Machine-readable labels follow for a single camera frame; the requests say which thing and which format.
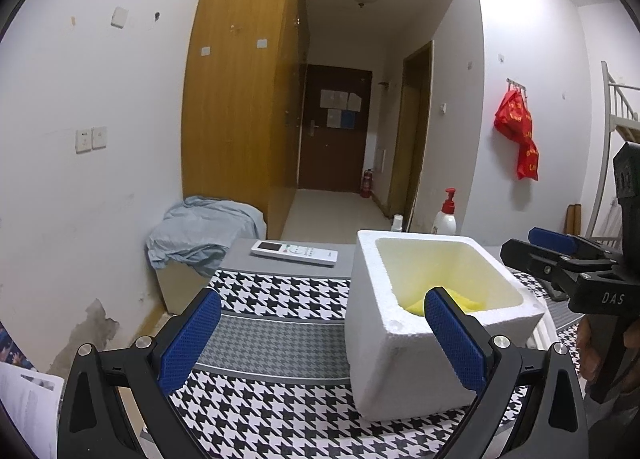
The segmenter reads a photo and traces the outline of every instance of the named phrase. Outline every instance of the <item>doorway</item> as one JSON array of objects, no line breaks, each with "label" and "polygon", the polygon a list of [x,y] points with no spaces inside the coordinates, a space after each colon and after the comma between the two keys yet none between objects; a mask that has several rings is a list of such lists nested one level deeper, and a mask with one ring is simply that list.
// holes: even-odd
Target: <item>doorway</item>
[{"label": "doorway", "polygon": [[405,58],[402,68],[398,135],[387,204],[390,216],[402,215],[405,231],[411,227],[420,184],[431,106],[432,69],[433,42]]},{"label": "doorway", "polygon": [[360,190],[371,79],[370,71],[307,67],[298,188]]}]

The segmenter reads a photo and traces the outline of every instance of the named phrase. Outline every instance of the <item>fire extinguisher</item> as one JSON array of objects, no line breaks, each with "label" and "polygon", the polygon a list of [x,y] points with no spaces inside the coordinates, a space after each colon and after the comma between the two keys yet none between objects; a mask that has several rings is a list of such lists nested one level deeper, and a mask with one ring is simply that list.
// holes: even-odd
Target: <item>fire extinguisher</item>
[{"label": "fire extinguisher", "polygon": [[360,186],[360,197],[368,199],[371,197],[371,185],[373,183],[373,172],[369,169],[362,176],[362,185]]}]

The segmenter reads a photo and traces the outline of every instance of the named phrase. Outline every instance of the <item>human hand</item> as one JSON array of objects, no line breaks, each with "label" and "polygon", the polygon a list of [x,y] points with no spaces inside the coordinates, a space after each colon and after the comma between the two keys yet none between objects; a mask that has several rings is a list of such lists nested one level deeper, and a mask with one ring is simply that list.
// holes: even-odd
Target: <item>human hand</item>
[{"label": "human hand", "polygon": [[[600,372],[602,357],[591,346],[591,326],[586,316],[578,324],[576,346],[580,351],[580,375],[587,381],[595,381]],[[640,320],[633,322],[624,333],[624,343],[627,349],[640,351]],[[629,371],[622,380],[622,392],[631,392],[640,387],[640,361]]]}]

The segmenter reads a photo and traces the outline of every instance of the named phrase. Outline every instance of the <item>wooden cabinet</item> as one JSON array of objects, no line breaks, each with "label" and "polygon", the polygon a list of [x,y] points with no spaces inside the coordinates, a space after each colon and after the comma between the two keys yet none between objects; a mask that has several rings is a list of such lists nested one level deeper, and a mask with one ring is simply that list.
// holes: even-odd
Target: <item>wooden cabinet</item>
[{"label": "wooden cabinet", "polygon": [[274,239],[295,194],[307,49],[304,0],[198,3],[184,79],[182,191],[256,206]]}]

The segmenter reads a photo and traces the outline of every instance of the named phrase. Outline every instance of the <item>white air conditioner remote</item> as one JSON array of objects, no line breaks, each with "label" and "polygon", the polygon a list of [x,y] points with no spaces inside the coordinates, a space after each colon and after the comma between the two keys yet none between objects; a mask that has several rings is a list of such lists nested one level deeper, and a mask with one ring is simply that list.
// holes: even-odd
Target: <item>white air conditioner remote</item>
[{"label": "white air conditioner remote", "polygon": [[303,264],[335,265],[338,252],[331,249],[307,248],[281,243],[258,241],[251,248],[254,255],[302,262]]}]

